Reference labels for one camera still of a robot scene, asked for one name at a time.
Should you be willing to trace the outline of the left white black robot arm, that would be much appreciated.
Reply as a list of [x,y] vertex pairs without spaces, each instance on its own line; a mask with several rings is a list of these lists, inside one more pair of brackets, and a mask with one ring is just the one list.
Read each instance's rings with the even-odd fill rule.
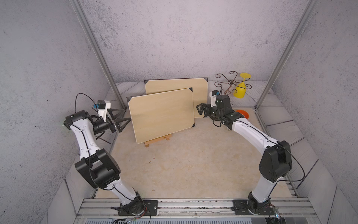
[[74,132],[79,145],[80,161],[75,168],[93,188],[114,193],[121,201],[120,210],[128,215],[142,216],[146,206],[140,194],[122,181],[115,159],[96,144],[106,130],[120,133],[131,119],[120,119],[112,109],[106,111],[106,116],[89,115],[82,110],[66,117],[63,124]]

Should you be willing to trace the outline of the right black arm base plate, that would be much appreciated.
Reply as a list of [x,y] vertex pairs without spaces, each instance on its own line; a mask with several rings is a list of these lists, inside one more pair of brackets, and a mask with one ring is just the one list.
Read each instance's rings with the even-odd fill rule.
[[254,216],[269,216],[273,215],[275,211],[275,206],[266,201],[263,203],[255,203],[252,200],[233,200],[233,206],[230,209],[235,213],[235,215],[254,215]]

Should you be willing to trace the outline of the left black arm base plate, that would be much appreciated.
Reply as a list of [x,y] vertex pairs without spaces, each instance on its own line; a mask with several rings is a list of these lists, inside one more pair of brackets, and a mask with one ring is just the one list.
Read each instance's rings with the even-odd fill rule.
[[158,200],[134,201],[127,205],[120,205],[119,216],[156,216],[158,212]]

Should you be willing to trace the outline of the light wooden canvas board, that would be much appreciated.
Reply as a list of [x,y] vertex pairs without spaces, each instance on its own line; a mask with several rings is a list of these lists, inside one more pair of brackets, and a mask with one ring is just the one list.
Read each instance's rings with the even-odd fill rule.
[[195,126],[190,88],[132,97],[128,106],[137,144]]
[[194,117],[203,118],[203,115],[199,115],[196,106],[208,102],[207,78],[145,80],[146,95],[185,88],[192,88],[193,91]]

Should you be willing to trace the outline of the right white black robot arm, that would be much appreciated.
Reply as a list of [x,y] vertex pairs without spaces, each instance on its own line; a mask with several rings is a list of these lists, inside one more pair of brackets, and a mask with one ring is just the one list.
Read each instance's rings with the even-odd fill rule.
[[274,205],[270,202],[273,189],[292,170],[294,156],[286,141],[278,141],[252,125],[245,116],[235,111],[227,95],[212,92],[211,103],[196,106],[200,115],[219,121],[220,126],[241,135],[261,154],[259,163],[260,178],[258,184],[248,195],[247,210],[252,215],[270,214]]

